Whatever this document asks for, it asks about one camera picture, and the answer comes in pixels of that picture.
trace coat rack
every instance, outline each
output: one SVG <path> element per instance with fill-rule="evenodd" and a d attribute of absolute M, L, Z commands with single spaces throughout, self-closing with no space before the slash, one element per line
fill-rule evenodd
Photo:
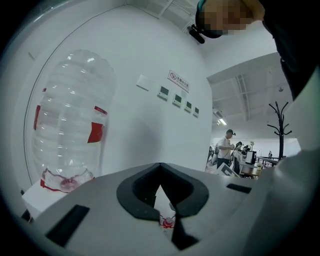
<path fill-rule="evenodd" d="M 269 104 L 269 106 L 271 108 L 274 109 L 275 113 L 277 114 L 278 116 L 278 120 L 279 120 L 279 129 L 275 126 L 272 126 L 270 124 L 267 124 L 268 126 L 270 127 L 273 127 L 277 130 L 277 132 L 275 131 L 274 133 L 276 135 L 279 136 L 279 139 L 280 139 L 280 146 L 279 146 L 279 161 L 284 157 L 284 135 L 288 135 L 290 133 L 292 133 L 292 130 L 289 131 L 288 133 L 285 133 L 285 128 L 289 125 L 287 124 L 286 126 L 284 126 L 284 121 L 285 121 L 285 115 L 282 113 L 286 107 L 286 105 L 288 105 L 288 102 L 284 105 L 284 107 L 282 108 L 281 112 L 279 110 L 279 106 L 278 106 L 278 103 L 275 102 L 275 106 L 276 106 L 276 109 L 271 105 Z"/>

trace curved white wall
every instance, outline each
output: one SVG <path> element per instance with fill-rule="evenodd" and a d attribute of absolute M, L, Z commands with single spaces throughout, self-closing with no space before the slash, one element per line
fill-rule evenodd
<path fill-rule="evenodd" d="M 28 129 L 48 74 L 63 55 L 75 49 L 87 49 L 107 59 L 118 79 L 102 151 L 102 174 L 154 162 L 205 170 L 212 94 L 203 57 L 177 27 L 129 5 L 91 19 L 55 51 L 34 88 Z M 173 93 L 182 98 L 183 94 L 167 79 L 170 70 L 189 82 L 186 98 L 199 108 L 198 118 L 172 104 Z M 168 101 L 157 97 L 159 86 L 151 86 L 149 91 L 137 87 L 140 75 L 169 89 Z"/>
<path fill-rule="evenodd" d="M 10 42 L 0 63 L 0 188 L 10 210 L 25 211 L 20 190 L 31 185 L 24 146 L 25 114 L 34 83 L 58 45 L 92 17 L 125 0 L 72 0 L 49 9 Z"/>
<path fill-rule="evenodd" d="M 219 142 L 221 137 L 212 137 L 211 138 L 211 147 L 214 148 Z M 279 146 L 280 142 L 278 138 L 239 138 L 238 136 L 233 136 L 230 140 L 231 144 L 236 145 L 238 142 L 242 142 L 244 145 L 250 145 L 250 142 L 254 141 L 253 150 L 257 151 L 258 157 L 267 157 L 269 151 L 272 152 L 272 157 L 279 157 Z M 296 138 L 285 138 L 283 145 L 283 155 L 288 157 L 293 157 L 301 151 L 299 142 Z"/>
<path fill-rule="evenodd" d="M 240 63 L 277 52 L 272 35 L 262 22 L 256 21 L 246 31 L 217 39 L 206 38 L 201 46 L 207 77 Z"/>

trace clear plastic bottle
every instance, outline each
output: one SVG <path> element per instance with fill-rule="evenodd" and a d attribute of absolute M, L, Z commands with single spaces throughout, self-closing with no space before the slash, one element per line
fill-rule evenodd
<path fill-rule="evenodd" d="M 43 187 L 70 192 L 99 175 L 116 85 L 109 63 L 88 50 L 75 50 L 55 66 L 34 119 L 33 156 Z"/>

